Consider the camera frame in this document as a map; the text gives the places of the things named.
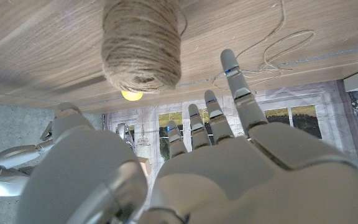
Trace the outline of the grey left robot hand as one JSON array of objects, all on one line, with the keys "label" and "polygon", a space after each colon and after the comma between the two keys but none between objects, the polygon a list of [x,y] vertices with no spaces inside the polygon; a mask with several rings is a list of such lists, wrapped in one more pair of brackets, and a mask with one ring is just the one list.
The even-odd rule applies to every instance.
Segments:
[{"label": "grey left robot hand", "polygon": [[170,158],[149,187],[117,134],[95,130],[74,104],[62,103],[54,145],[25,185],[16,222],[358,223],[358,163],[302,130],[268,122],[233,51],[222,51],[221,63],[245,135],[233,135],[206,91],[213,137],[195,106],[191,151],[170,122]]}]

